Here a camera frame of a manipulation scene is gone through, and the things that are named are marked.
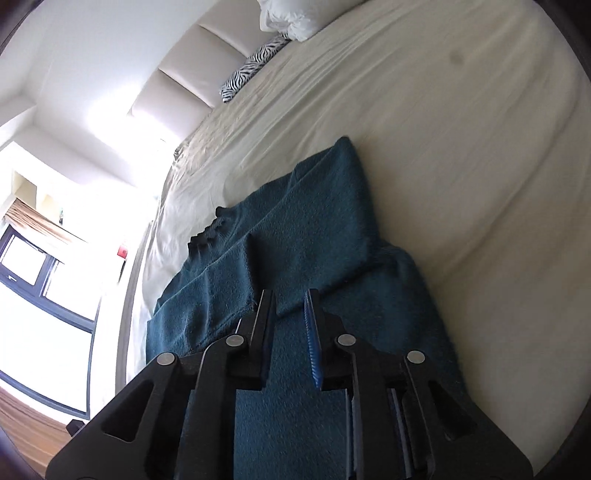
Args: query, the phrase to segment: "teal sweater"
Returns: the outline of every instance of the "teal sweater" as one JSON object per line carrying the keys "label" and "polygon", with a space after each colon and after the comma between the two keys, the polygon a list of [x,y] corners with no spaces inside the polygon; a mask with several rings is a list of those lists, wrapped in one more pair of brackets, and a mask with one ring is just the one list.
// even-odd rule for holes
{"label": "teal sweater", "polygon": [[314,389],[303,298],[386,352],[425,352],[463,389],[456,354],[411,257],[381,240],[361,163],[348,138],[301,162],[217,218],[189,243],[189,258],[148,324],[147,358],[204,350],[277,295],[267,388],[239,391],[237,480],[345,476],[344,393]]}

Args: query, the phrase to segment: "white bed sheet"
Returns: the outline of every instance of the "white bed sheet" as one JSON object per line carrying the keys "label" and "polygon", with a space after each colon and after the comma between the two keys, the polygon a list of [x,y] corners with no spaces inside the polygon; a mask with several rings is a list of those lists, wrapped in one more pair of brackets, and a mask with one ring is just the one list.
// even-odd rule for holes
{"label": "white bed sheet", "polygon": [[370,0],[292,43],[173,165],[128,355],[186,243],[350,136],[382,236],[422,269],[470,393],[540,469],[591,392],[591,85],[530,0]]}

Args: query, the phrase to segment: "headboard panel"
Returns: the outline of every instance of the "headboard panel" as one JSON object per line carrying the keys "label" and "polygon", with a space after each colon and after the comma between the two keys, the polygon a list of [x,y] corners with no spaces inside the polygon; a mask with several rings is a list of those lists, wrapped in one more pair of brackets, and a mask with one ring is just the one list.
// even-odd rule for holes
{"label": "headboard panel", "polygon": [[257,0],[219,0],[168,52],[131,108],[167,141],[180,142],[222,103],[219,89],[275,34],[259,27]]}

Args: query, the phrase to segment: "beige curtain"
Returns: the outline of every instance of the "beige curtain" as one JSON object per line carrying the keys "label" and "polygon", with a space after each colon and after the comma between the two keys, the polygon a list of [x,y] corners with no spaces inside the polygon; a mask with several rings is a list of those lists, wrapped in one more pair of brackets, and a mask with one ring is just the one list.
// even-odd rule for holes
{"label": "beige curtain", "polygon": [[5,216],[8,222],[15,228],[25,230],[30,229],[63,242],[66,245],[83,241],[76,235],[72,235],[61,226],[45,218],[38,211],[29,207],[19,199],[14,200],[14,203],[8,209]]}
{"label": "beige curtain", "polygon": [[19,199],[14,200],[4,218],[27,240],[61,262],[67,263],[73,257],[88,257],[87,242],[45,218]]}

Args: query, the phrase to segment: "zebra print pillow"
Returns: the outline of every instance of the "zebra print pillow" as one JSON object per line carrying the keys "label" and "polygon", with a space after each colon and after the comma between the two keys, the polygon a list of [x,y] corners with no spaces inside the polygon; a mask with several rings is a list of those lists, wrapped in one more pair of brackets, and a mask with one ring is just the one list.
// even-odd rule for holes
{"label": "zebra print pillow", "polygon": [[222,102],[228,103],[232,100],[240,89],[290,41],[284,34],[277,35],[248,57],[246,63],[232,73],[232,76],[220,88]]}

